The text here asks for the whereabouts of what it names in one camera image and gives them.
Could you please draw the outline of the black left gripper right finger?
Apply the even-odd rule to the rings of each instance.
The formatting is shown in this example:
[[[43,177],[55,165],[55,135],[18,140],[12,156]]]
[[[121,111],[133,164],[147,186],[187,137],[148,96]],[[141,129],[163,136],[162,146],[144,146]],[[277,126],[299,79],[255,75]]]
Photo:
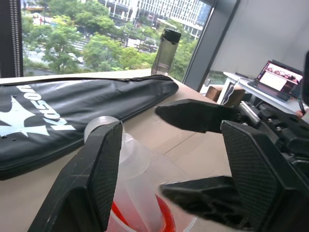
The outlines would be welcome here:
[[[232,178],[254,230],[307,232],[309,180],[304,173],[261,131],[227,120],[221,131]]]

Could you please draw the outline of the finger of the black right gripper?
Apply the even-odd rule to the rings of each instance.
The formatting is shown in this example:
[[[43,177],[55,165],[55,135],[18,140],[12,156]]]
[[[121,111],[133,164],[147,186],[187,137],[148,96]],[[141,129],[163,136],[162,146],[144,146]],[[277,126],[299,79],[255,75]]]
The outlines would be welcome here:
[[[183,211],[233,229],[252,229],[230,176],[164,183],[161,194]]]
[[[157,106],[154,112],[172,126],[199,133],[221,133],[223,120],[238,122],[240,115],[237,108],[193,99],[166,102]]]

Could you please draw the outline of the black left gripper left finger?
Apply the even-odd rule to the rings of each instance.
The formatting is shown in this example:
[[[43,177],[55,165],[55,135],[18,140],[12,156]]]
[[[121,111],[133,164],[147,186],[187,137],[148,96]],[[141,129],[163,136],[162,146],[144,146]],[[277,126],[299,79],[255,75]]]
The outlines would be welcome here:
[[[47,194],[30,232],[105,232],[117,182],[122,123],[92,131],[64,166]]]

